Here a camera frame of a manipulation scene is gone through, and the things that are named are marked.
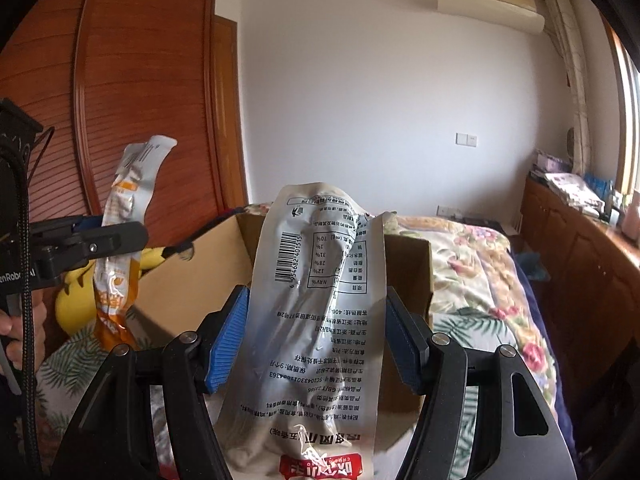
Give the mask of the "person's left hand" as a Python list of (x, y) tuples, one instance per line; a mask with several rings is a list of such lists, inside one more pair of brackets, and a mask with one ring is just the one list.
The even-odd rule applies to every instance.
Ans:
[[(43, 324), (47, 319), (47, 307), (43, 302), (43, 291), (32, 292), (32, 320), (34, 321), (35, 370), (38, 370), (46, 354), (46, 331)], [(23, 320), (21, 315), (9, 316), (1, 312), (1, 335), (9, 338), (6, 345), (6, 358), (16, 370), (22, 368), (23, 357)]]

